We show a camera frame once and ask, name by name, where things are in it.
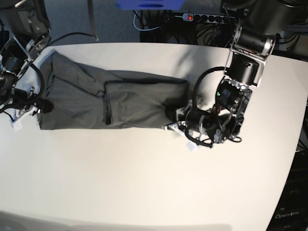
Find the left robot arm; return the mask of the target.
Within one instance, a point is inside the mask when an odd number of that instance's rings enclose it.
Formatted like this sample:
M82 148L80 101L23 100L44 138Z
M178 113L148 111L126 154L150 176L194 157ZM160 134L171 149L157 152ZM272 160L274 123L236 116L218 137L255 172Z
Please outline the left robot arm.
M240 143L239 133L252 95L251 87L259 86L278 34L286 29L305 5L305 0L224 3L226 11L234 9L244 12L231 32L227 62L199 76L188 104L176 110L173 123L166 125L165 130L187 138L193 146L212 148L225 141ZM198 90L204 78L217 71L223 72L223 77L215 92L214 105L202 110L197 102Z

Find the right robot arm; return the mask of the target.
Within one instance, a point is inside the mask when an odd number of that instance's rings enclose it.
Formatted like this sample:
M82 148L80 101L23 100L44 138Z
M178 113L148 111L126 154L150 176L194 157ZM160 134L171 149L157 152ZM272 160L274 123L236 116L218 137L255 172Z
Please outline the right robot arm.
M0 51L0 111L14 130L37 116L42 130L94 129L101 109L93 81L79 64L54 52L40 67L35 60L50 45L51 24L42 0L3 0L0 23L13 36Z

